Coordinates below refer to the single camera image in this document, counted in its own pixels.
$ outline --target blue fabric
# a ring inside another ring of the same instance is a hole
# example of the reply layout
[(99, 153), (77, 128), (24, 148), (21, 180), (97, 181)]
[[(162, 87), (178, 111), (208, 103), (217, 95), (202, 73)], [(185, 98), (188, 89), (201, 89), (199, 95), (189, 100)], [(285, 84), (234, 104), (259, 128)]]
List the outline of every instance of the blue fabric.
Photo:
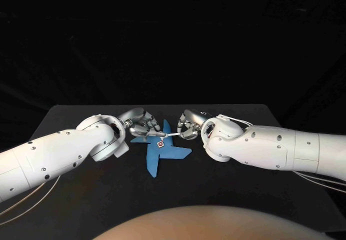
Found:
[[(163, 120), (163, 130), (165, 133), (172, 133), (172, 127), (166, 120)], [(163, 139), (165, 146), (159, 148), (158, 142), (162, 138), (158, 136), (149, 136), (148, 142), (143, 137), (136, 137), (132, 143), (146, 143), (148, 144), (148, 154), (146, 154), (146, 168), (153, 177), (158, 176), (158, 166), (159, 159), (185, 159), (191, 154), (192, 149), (174, 146), (174, 137), (169, 136)]]

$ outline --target black backdrop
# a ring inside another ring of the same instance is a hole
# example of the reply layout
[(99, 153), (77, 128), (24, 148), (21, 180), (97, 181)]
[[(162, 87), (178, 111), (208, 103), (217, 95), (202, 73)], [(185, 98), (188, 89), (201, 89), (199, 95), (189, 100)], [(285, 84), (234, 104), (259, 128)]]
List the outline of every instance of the black backdrop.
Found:
[(345, 12), (338, 0), (0, 12), (2, 150), (54, 105), (261, 103), (285, 127), (346, 134)]

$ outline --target black table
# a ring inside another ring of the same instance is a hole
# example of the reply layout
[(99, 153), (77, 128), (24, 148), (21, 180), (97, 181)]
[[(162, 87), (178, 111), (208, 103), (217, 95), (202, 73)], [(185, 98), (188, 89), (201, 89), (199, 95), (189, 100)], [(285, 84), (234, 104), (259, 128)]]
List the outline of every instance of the black table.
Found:
[[(65, 129), (97, 114), (119, 116), (139, 106), (57, 105), (32, 136), (32, 140)], [(172, 131), (182, 112), (195, 108), (214, 116), (225, 114), (254, 125), (280, 127), (263, 104), (143, 105), (161, 125), (166, 119)], [(215, 161), (207, 154), (201, 138), (174, 137), (178, 147), (192, 149), (184, 160), (163, 159), (158, 177), (148, 171), (148, 145), (130, 143), (120, 157), (81, 166), (61, 176), (54, 191), (37, 208), (18, 220), (0, 226), (2, 239), (91, 239), (132, 218), (153, 211), (191, 205), (225, 205), (277, 215), (321, 232), (345, 231), (346, 219), (325, 188), (290, 171), (247, 166), (236, 160)], [(39, 193), (15, 209), (8, 218), (22, 213), (54, 185), (48, 182)], [(29, 192), (0, 204), (0, 211)]]

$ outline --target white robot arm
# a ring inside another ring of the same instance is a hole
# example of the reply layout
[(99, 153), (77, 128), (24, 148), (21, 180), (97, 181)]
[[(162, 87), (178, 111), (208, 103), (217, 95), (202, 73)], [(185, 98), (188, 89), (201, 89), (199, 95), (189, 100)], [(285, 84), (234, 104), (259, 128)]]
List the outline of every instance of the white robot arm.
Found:
[(246, 129), (220, 115), (186, 109), (178, 123), (188, 130), (185, 139), (201, 133), (208, 155), (220, 162), (240, 163), (270, 170), (318, 173), (346, 181), (346, 136), (251, 125)]
[(142, 107), (119, 117), (96, 115), (77, 129), (60, 131), (0, 153), (0, 202), (71, 171), (88, 154), (99, 162), (127, 151), (126, 129), (137, 137), (166, 134)]

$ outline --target beige blurry object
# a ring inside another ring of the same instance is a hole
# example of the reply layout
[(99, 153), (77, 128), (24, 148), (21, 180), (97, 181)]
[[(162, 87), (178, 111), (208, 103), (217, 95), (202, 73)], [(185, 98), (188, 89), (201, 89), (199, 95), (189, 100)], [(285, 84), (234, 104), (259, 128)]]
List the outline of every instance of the beige blurry object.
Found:
[(298, 223), (230, 206), (186, 206), (125, 222), (97, 240), (331, 240)]

